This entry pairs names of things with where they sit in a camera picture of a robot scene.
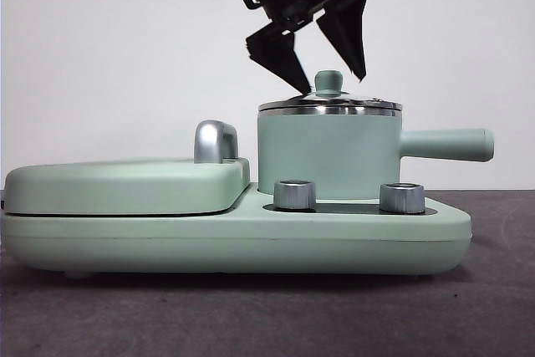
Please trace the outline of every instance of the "stainless steel lid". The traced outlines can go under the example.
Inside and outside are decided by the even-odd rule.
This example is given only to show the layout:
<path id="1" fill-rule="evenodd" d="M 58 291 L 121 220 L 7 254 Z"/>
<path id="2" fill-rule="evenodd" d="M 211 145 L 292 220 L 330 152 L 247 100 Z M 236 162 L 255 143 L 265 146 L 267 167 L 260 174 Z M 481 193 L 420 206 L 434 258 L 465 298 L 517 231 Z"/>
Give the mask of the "stainless steel lid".
<path id="1" fill-rule="evenodd" d="M 378 110 L 392 110 L 401 112 L 403 107 L 395 102 L 388 102 L 379 98 L 368 98 L 363 96 L 354 96 L 342 91 L 342 74 L 335 70 L 320 71 L 316 75 L 316 92 L 296 96 L 294 98 L 269 102 L 260 105 L 258 110 L 264 112 L 267 110 L 291 109 L 298 112 L 302 108 L 329 108 L 333 113 L 322 114 L 356 114 L 348 113 L 352 108 L 373 108 Z"/>

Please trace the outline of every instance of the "pot lid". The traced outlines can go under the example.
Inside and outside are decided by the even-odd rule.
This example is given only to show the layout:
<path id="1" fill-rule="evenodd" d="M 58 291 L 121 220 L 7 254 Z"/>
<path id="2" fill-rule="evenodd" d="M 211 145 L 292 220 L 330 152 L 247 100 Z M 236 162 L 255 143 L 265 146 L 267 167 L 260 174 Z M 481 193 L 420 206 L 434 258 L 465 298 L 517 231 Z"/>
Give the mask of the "pot lid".
<path id="1" fill-rule="evenodd" d="M 337 70 L 323 70 L 316 74 L 316 91 L 288 100 L 260 105 L 259 111 L 310 106 L 351 106 L 402 111 L 401 104 L 379 98 L 352 95 L 342 91 L 344 78 Z"/>

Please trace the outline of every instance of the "green plastic housing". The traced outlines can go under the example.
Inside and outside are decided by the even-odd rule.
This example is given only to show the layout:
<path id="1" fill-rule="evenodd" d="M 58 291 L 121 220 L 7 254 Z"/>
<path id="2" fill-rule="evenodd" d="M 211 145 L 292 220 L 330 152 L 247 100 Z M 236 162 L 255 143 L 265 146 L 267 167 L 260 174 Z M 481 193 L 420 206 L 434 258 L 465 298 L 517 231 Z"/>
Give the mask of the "green plastic housing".
<path id="1" fill-rule="evenodd" d="M 430 199 L 437 213 L 410 216 L 263 208 L 272 202 L 250 185 L 232 208 L 210 215 L 6 214 L 2 243 L 30 267 L 86 273 L 431 274 L 455 267 L 470 245 L 470 217 Z"/>
<path id="2" fill-rule="evenodd" d="M 258 118 L 259 189 L 279 180 L 316 184 L 319 199 L 379 197 L 380 185 L 400 180 L 400 158 L 489 161 L 492 132 L 401 130 L 400 116 L 265 115 Z"/>
<path id="3" fill-rule="evenodd" d="M 6 178 L 4 211 L 34 215 L 165 215 L 229 208 L 249 185 L 247 159 L 28 166 Z"/>

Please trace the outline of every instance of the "metal rim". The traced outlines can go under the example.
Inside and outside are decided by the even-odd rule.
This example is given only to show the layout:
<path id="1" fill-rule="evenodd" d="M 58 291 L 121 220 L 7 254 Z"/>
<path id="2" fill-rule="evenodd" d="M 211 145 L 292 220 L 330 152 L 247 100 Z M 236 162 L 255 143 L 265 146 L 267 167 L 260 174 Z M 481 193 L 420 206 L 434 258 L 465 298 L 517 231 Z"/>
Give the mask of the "metal rim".
<path id="1" fill-rule="evenodd" d="M 260 110 L 258 117 L 278 115 L 373 115 L 401 117 L 399 110 L 363 106 L 306 106 Z"/>
<path id="2" fill-rule="evenodd" d="M 399 112 L 403 110 L 403 106 L 401 104 L 396 104 L 395 102 L 388 102 L 378 98 L 349 99 L 339 96 L 329 98 L 315 95 L 307 95 L 306 98 L 296 97 L 278 102 L 268 102 L 266 104 L 260 105 L 258 110 L 260 112 L 263 112 L 264 110 L 296 109 L 310 107 L 376 108 L 397 110 Z"/>
<path id="3" fill-rule="evenodd" d="M 385 186 L 390 187 L 390 188 L 400 188 L 400 189 L 412 189 L 412 188 L 421 187 L 420 184 L 413 184 L 413 183 L 392 183 L 392 184 L 385 184 Z"/>
<path id="4" fill-rule="evenodd" d="M 304 186 L 307 184 L 310 184 L 310 181 L 305 180 L 281 180 L 281 184 L 287 185 L 287 186 Z"/>

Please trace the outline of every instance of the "lid knob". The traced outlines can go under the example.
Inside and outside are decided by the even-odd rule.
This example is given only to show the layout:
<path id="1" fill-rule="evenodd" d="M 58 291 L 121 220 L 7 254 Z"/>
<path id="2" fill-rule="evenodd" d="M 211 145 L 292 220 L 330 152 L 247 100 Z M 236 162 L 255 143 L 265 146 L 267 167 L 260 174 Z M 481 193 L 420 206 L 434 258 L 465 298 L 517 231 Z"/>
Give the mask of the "lid knob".
<path id="1" fill-rule="evenodd" d="M 316 74 L 316 94 L 340 95 L 344 76 L 338 70 L 322 70 Z"/>

